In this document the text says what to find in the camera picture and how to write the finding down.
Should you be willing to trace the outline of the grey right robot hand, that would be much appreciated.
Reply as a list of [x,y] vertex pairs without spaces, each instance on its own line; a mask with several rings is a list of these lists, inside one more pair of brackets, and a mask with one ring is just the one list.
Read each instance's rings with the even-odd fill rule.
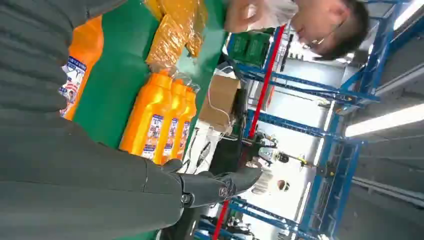
[[0,237],[112,240],[174,225],[250,188],[259,168],[184,174],[96,143],[76,124],[0,119]]

